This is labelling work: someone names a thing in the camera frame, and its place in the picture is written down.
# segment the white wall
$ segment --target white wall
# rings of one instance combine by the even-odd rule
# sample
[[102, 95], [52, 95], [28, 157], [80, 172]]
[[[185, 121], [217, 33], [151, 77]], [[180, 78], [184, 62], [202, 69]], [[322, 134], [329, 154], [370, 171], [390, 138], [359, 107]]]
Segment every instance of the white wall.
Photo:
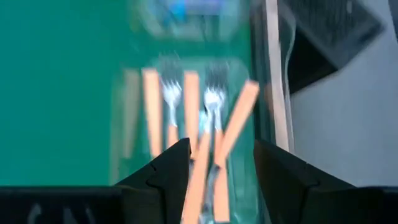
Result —
[[295, 153], [357, 186], [398, 186], [398, 44], [388, 0], [364, 0], [385, 32], [345, 69], [292, 97]]

